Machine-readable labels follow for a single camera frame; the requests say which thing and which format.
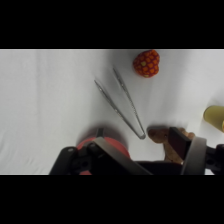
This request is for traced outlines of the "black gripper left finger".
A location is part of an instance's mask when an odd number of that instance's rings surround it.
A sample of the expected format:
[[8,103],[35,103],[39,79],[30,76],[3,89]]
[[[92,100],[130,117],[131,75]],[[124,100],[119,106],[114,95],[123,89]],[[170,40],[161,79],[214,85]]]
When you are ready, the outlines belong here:
[[81,149],[66,147],[59,153],[50,175],[150,175],[150,172],[98,137]]

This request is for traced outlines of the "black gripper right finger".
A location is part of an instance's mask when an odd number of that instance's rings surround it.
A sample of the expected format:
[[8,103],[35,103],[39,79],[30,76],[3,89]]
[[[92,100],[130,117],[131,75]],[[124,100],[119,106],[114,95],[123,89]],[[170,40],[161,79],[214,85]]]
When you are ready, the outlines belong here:
[[184,160],[182,175],[204,175],[206,169],[215,175],[224,175],[224,144],[209,147],[206,139],[190,140],[175,127],[169,129],[168,142]]

